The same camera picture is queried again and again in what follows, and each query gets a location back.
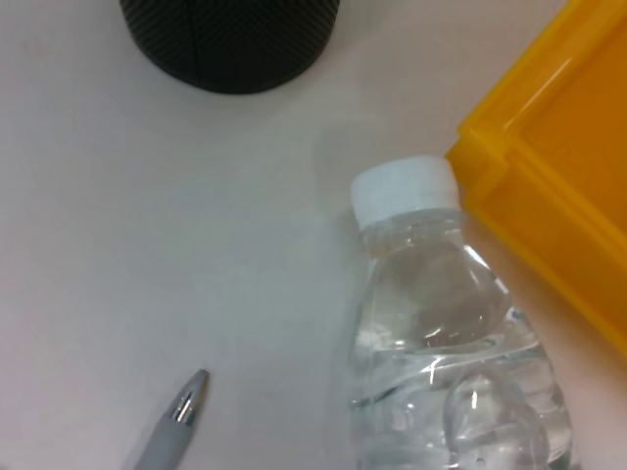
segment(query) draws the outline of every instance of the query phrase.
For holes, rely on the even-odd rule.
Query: yellow plastic tray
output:
[[[467,209],[627,356],[627,0],[571,1],[459,133]]]

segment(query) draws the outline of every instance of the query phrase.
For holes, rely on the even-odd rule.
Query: white desk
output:
[[[155,69],[116,0],[4,0],[3,469],[127,467],[199,366],[215,387],[182,470],[337,468],[329,370],[363,269],[351,179],[446,151],[559,3],[343,0],[311,70],[228,97]],[[586,470],[621,468],[625,368],[537,289],[521,303]]]

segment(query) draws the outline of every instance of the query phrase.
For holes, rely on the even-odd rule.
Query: water bottle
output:
[[[359,468],[579,468],[543,347],[464,244],[448,162],[376,166],[352,197],[371,259],[350,374]]]

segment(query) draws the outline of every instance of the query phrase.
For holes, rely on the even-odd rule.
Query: pen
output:
[[[210,374],[199,370],[159,420],[135,470],[174,470],[194,434],[209,388]]]

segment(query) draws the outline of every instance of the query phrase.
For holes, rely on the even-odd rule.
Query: textured black surface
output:
[[[255,93],[306,70],[340,0],[121,0],[138,46],[168,73],[222,93]]]

